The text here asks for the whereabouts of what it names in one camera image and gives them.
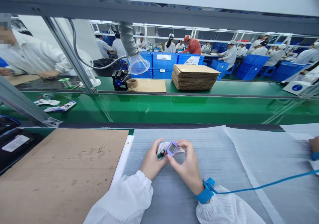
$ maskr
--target worker in orange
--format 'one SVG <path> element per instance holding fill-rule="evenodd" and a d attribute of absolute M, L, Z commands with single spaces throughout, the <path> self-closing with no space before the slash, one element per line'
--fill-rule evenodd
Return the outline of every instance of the worker in orange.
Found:
<path fill-rule="evenodd" d="M 200 43 L 197 39 L 192 39 L 190 35 L 185 36 L 184 41 L 188 44 L 187 48 L 183 51 L 183 53 L 190 52 L 191 54 L 201 54 Z"/>

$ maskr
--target desk fan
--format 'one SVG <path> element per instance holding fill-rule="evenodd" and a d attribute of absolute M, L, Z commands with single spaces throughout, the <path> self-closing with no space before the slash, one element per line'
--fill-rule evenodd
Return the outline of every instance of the desk fan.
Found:
<path fill-rule="evenodd" d="M 91 58 L 91 56 L 83 51 L 83 50 L 78 50 L 79 52 L 79 56 L 81 57 L 81 59 L 88 65 L 90 65 L 91 67 L 89 66 L 86 66 L 85 64 L 82 63 L 83 67 L 85 68 L 86 70 L 86 74 L 89 76 L 90 78 L 90 81 L 93 85 L 93 87 L 96 87 L 96 86 L 99 86 L 101 84 L 101 81 L 99 79 L 96 79 L 93 72 L 92 72 L 92 69 L 93 69 L 93 60 Z"/>

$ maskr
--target red jacket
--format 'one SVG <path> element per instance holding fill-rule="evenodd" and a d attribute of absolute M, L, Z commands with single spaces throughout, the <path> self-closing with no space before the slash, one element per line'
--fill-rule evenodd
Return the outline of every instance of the red jacket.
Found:
<path fill-rule="evenodd" d="M 183 53 L 186 53 L 189 51 L 191 54 L 201 54 L 201 47 L 200 43 L 197 39 L 191 39 L 187 48 L 183 51 Z"/>

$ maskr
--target tape roll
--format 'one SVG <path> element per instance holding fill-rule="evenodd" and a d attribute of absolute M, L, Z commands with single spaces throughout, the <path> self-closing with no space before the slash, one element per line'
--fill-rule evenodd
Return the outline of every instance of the tape roll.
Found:
<path fill-rule="evenodd" d="M 129 79 L 126 84 L 128 90 L 137 90 L 139 88 L 139 83 L 136 79 Z"/>

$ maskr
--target clear plastic funnel hood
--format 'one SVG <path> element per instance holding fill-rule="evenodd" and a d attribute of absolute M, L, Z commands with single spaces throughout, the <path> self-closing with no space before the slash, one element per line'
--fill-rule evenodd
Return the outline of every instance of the clear plastic funnel hood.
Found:
<path fill-rule="evenodd" d="M 147 60 L 143 59 L 140 54 L 128 56 L 128 59 L 130 62 L 129 72 L 131 74 L 142 74 L 146 72 L 150 67 L 150 63 Z"/>

